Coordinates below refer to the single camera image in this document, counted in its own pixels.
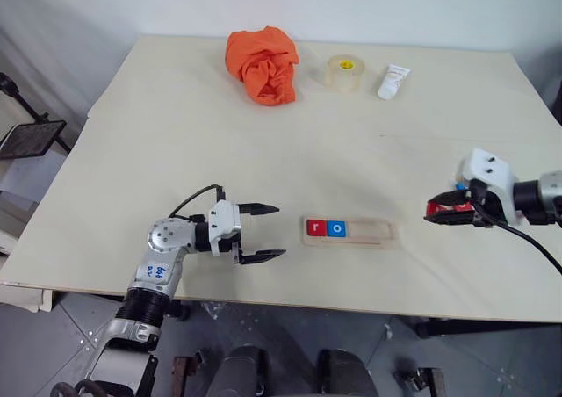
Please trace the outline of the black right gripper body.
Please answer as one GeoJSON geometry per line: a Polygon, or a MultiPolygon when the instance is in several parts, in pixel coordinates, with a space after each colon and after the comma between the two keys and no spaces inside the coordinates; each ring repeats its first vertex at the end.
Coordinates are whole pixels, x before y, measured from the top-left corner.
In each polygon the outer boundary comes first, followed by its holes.
{"type": "Polygon", "coordinates": [[[484,220],[490,227],[504,228],[504,222],[493,217],[487,212],[485,203],[488,197],[487,188],[473,186],[468,189],[466,197],[469,199],[470,204],[475,210],[475,213],[484,220]]]}

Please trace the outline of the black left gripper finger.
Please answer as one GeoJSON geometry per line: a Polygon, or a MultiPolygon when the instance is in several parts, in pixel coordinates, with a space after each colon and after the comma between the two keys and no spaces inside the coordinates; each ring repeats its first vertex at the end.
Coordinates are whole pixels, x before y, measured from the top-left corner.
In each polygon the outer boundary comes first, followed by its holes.
{"type": "Polygon", "coordinates": [[[240,265],[265,263],[278,256],[282,256],[285,252],[285,249],[258,250],[251,255],[244,255],[242,252],[240,252],[238,255],[237,263],[240,265]]]}
{"type": "Polygon", "coordinates": [[[239,213],[248,214],[252,216],[266,215],[270,213],[277,213],[280,209],[276,206],[266,205],[263,203],[244,203],[239,204],[239,213]]]}

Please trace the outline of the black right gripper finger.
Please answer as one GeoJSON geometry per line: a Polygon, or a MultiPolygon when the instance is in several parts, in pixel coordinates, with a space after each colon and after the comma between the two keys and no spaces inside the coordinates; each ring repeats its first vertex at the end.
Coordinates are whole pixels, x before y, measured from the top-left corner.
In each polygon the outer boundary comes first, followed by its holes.
{"type": "Polygon", "coordinates": [[[470,201],[471,192],[469,190],[446,191],[428,200],[429,203],[435,203],[437,205],[463,205],[470,201]]]}
{"type": "Polygon", "coordinates": [[[434,213],[427,213],[424,216],[424,220],[437,224],[437,225],[447,225],[447,226],[461,226],[461,225],[472,225],[475,218],[475,211],[439,211],[434,213]]]}

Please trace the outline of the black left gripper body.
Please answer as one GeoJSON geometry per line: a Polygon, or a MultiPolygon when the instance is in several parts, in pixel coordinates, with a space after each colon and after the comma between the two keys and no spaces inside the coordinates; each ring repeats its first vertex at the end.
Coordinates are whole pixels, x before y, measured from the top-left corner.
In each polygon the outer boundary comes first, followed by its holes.
{"type": "Polygon", "coordinates": [[[241,213],[237,204],[233,204],[234,211],[234,235],[231,242],[231,252],[235,263],[239,263],[242,255],[241,251],[241,213]]]}

